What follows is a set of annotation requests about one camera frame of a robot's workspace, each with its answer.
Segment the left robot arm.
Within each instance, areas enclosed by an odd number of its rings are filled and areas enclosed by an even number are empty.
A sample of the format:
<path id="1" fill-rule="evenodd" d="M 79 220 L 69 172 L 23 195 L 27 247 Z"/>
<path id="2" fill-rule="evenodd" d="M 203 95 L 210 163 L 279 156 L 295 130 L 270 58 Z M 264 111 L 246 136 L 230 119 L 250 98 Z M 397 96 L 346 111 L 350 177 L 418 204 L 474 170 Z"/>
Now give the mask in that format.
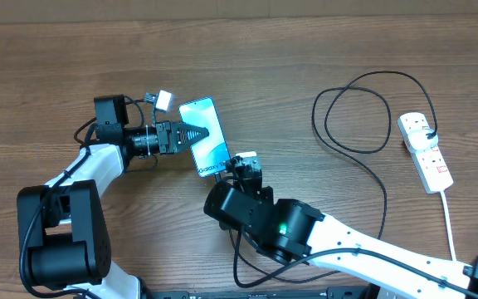
<path id="1" fill-rule="evenodd" d="M 17 195 L 19 273 L 38 298 L 150 298 L 144 281 L 112 260 L 100 198 L 132 158 L 178 154 L 209 136 L 206 128 L 154 120 L 129 126 L 126 95 L 94 99 L 76 160 L 43 185 Z"/>

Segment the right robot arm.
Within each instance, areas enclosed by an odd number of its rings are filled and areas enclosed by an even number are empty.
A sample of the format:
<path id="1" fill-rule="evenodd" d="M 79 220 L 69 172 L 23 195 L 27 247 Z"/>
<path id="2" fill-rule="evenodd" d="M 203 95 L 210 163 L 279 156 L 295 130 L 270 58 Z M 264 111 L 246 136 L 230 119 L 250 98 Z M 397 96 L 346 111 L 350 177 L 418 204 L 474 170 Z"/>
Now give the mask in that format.
<path id="1" fill-rule="evenodd" d="M 205 214 L 281 264 L 248 287 L 310 264 L 406 298 L 478 298 L 478 257 L 472 264 L 428 257 L 360 233 L 299 200 L 274 200 L 253 152 L 236 155 L 222 167 L 228 176 L 207 196 Z"/>

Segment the blue Samsung Galaxy smartphone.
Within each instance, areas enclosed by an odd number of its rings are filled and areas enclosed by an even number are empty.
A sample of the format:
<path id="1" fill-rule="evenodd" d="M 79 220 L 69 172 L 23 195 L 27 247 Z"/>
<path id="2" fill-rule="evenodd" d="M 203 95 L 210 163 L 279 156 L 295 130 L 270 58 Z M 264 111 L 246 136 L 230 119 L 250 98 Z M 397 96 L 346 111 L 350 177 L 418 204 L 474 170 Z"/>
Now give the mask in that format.
<path id="1" fill-rule="evenodd" d="M 178 108 L 182 121 L 205 128 L 208 136 L 191 146 L 193 161 L 200 177 L 207 177 L 226 169 L 231 158 L 222 132 L 217 109 L 211 97 L 184 103 Z"/>

